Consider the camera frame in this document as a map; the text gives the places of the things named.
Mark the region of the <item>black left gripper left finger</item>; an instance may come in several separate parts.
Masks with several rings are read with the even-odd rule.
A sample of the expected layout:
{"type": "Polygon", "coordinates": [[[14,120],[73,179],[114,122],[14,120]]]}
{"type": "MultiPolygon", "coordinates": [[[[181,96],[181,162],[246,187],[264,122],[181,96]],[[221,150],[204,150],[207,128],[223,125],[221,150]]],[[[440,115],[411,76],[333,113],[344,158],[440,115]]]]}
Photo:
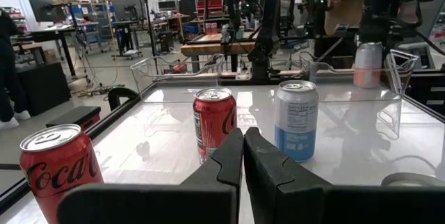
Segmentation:
{"type": "Polygon", "coordinates": [[[237,223],[244,137],[233,129],[181,184],[85,184],[65,195],[59,223],[237,223]]]}

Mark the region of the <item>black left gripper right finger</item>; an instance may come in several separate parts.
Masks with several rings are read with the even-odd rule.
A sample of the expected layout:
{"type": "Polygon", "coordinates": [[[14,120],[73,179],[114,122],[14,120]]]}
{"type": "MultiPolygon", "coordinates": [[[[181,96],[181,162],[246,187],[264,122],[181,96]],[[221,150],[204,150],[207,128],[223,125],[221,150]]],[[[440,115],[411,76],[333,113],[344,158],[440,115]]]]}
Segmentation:
{"type": "Polygon", "coordinates": [[[444,182],[416,173],[379,186],[333,185],[267,141],[245,133],[244,166],[256,223],[443,223],[444,182]]]}

